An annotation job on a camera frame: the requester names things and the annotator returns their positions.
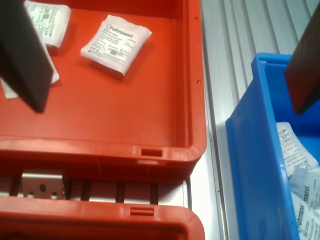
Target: white sachet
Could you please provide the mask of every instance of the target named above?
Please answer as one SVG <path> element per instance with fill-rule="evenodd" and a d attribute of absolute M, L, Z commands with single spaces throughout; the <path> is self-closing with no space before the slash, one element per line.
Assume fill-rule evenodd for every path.
<path fill-rule="evenodd" d="M 296 167 L 289 181 L 291 191 L 315 210 L 320 209 L 320 167 Z"/>
<path fill-rule="evenodd" d="M 146 27 L 109 15 L 81 55 L 125 75 L 150 35 Z"/>
<path fill-rule="evenodd" d="M 291 179 L 295 167 L 311 169 L 319 164 L 317 160 L 301 144 L 290 123 L 277 122 L 276 127 L 280 139 L 284 164 L 288 178 Z"/>
<path fill-rule="evenodd" d="M 320 215 L 291 193 L 300 240 L 320 240 Z"/>
<path fill-rule="evenodd" d="M 66 5 L 25 1 L 24 6 L 36 31 L 48 46 L 60 48 L 71 10 Z"/>

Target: small hole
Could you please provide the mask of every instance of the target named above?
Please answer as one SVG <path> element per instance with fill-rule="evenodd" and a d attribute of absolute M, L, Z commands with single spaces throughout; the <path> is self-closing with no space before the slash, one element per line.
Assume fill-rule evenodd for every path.
<path fill-rule="evenodd" d="M 47 188 L 46 188 L 46 185 L 41 184 L 41 185 L 39 186 L 39 189 L 40 189 L 40 191 L 41 191 L 42 193 L 44 193 Z"/>
<path fill-rule="evenodd" d="M 58 193 L 56 193 L 55 191 L 53 191 L 53 192 L 51 193 L 51 198 L 52 198 L 52 199 L 57 199 L 57 198 L 58 198 Z"/>
<path fill-rule="evenodd" d="M 162 150 L 158 149 L 141 149 L 141 155 L 143 156 L 154 156 L 154 157 L 162 157 Z"/>
<path fill-rule="evenodd" d="M 34 198 L 35 193 L 33 191 L 30 191 L 27 196 L 28 196 L 28 198 Z"/>

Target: white packet in blue bin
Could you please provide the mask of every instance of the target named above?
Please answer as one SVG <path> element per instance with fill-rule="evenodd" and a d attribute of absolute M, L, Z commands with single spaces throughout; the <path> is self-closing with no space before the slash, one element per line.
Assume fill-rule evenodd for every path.
<path fill-rule="evenodd" d="M 279 140 L 281 144 L 284 164 L 288 178 L 291 179 L 296 167 L 301 169 L 312 169 L 319 164 L 317 160 L 301 144 L 290 123 L 277 122 Z"/>
<path fill-rule="evenodd" d="M 291 191 L 315 210 L 320 209 L 320 167 L 296 167 L 289 181 Z"/>
<path fill-rule="evenodd" d="M 320 215 L 291 193 L 300 240 L 320 240 Z"/>

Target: fuhrmann logo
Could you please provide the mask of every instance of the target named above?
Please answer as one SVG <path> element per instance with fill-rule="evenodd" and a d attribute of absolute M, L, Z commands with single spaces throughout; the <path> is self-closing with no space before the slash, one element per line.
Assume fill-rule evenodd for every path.
<path fill-rule="evenodd" d="M 108 24 L 108 25 L 106 26 L 106 29 L 107 29 L 108 31 L 113 31 L 113 32 L 116 32 L 117 34 L 121 34 L 121 35 L 124 35 L 124 36 L 129 37 L 129 38 L 132 38 L 132 37 L 133 37 L 132 34 L 129 34 L 129 33 L 120 31 L 118 28 L 113 27 L 111 24 Z"/>
<path fill-rule="evenodd" d="M 299 209 L 299 213 L 298 213 L 298 218 L 296 219 L 296 223 L 298 224 L 298 232 L 301 233 L 303 230 L 301 229 L 301 225 L 302 225 L 302 219 L 304 216 L 304 211 L 305 211 L 305 206 L 303 206 L 302 204 L 300 204 L 300 209 Z"/>

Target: sealed pouch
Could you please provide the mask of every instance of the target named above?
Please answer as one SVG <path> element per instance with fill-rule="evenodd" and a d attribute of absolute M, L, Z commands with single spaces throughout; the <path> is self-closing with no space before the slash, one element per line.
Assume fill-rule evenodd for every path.
<path fill-rule="evenodd" d="M 66 5 L 25 1 L 24 6 L 36 31 L 47 46 L 60 48 L 71 10 Z"/>
<path fill-rule="evenodd" d="M 289 183 L 294 194 L 313 209 L 320 209 L 320 167 L 306 170 L 296 167 Z"/>
<path fill-rule="evenodd" d="M 146 27 L 109 15 L 81 55 L 125 75 L 150 35 Z"/>
<path fill-rule="evenodd" d="M 300 240 L 320 240 L 320 215 L 291 193 Z"/>

